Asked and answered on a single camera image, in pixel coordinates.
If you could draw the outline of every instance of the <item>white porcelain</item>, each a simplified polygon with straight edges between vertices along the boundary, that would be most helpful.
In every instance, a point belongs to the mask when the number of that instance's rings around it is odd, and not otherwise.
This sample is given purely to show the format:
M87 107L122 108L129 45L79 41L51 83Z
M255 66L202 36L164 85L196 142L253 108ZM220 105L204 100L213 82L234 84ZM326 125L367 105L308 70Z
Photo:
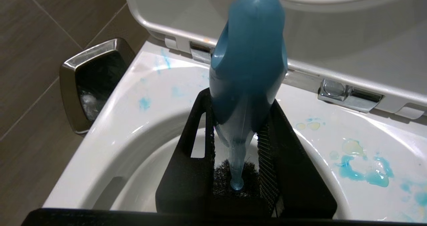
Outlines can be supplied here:
M192 103L198 92L208 87L208 76L207 65L147 42L44 207L155 211L156 187ZM420 206L416 197L427 193L425 122L406 124L358 113L287 85L281 86L276 99L337 200L336 218L427 222L426 207ZM203 150L202 127L195 143L197 150ZM340 175L337 164L345 155L343 143L348 139L359 141L367 156L367 160L355 156L350 162L354 170L364 173L373 168L384 173L385 165L373 158L388 160L394 177L387 187ZM250 155L256 155L255 141L251 150ZM338 160L334 160L333 152L337 152ZM112 179L118 181L112 190L116 193L102 193Z

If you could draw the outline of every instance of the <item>brown tile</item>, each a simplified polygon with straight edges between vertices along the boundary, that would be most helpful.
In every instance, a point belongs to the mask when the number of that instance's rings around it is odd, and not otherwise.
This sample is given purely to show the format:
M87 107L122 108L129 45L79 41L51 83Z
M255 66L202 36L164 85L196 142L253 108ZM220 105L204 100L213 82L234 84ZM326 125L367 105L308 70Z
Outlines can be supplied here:
M82 141L68 124L59 80L0 142L0 225L40 208Z
M75 41L85 47L126 0L36 0Z
M32 0L0 0L0 137L79 47Z
M147 30L137 23L128 6L125 6L90 43L90 46L120 37L128 42L135 53L138 53L148 36Z

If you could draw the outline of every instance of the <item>blue plastic bottle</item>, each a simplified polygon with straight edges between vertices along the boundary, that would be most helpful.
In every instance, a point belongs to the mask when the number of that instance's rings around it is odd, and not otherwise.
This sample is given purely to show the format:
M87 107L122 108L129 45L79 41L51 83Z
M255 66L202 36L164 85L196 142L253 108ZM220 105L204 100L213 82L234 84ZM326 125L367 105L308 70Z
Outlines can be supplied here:
M285 14L279 0L236 0L209 71L215 129L230 147L231 186L244 186L249 145L268 115L287 72Z

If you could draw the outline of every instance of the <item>trash can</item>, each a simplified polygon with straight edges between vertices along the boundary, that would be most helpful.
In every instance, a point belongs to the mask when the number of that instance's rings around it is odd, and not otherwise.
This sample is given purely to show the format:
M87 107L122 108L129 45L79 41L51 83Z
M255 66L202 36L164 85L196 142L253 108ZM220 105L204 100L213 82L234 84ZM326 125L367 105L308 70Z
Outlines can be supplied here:
M76 134L87 133L134 57L129 44L117 38L84 50L62 64L62 102Z

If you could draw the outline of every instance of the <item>blue liquid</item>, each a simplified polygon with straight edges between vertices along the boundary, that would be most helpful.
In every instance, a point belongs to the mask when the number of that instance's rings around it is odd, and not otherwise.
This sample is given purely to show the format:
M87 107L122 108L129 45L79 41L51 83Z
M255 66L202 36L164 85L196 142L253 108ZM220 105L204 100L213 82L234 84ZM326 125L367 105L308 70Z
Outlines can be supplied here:
M373 185L378 185L380 187L389 186L389 177L380 172L380 170L370 170L366 173L366 181Z
M365 180L365 176L357 171L354 171L350 165L350 161L353 160L353 156L344 155L341 157L341 164L336 164L340 166L340 175L343 178L349 178L355 181Z
M427 193L426 192L418 192L415 194L415 201L420 206L426 206L427 205Z
M375 156L374 159L381 162L381 164L383 165L384 171L386 171L387 176L389 176L390 178L393 178L395 176L392 168L390 168L390 163L385 158Z
M401 184L401 189L407 193L411 193L411 187L409 186L409 184L406 184L406 183Z
M285 15L279 0L236 0L212 54L209 88L215 129L229 147L231 186L244 186L249 145L287 71Z

